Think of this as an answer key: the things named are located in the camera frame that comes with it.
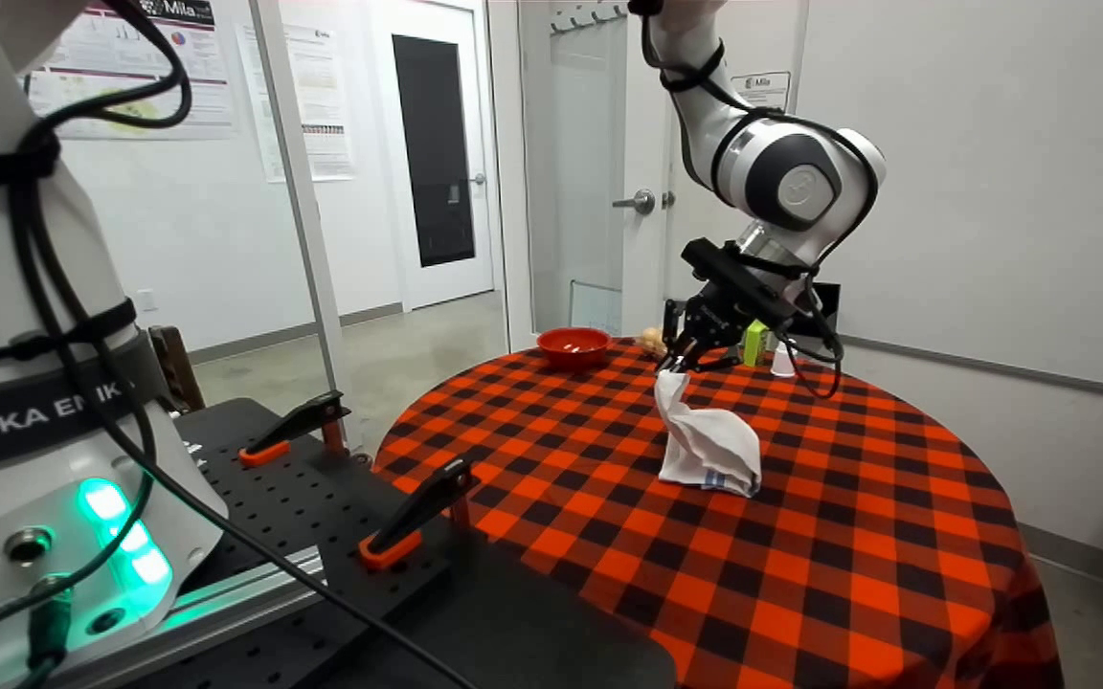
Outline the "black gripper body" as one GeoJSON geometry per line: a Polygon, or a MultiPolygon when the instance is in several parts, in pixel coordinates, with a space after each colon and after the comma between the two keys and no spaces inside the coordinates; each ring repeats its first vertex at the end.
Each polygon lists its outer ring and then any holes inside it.
{"type": "Polygon", "coordinates": [[[666,347],[674,361],[706,356],[708,347],[731,347],[752,325],[736,302],[718,294],[693,294],[666,302],[666,347]]]}

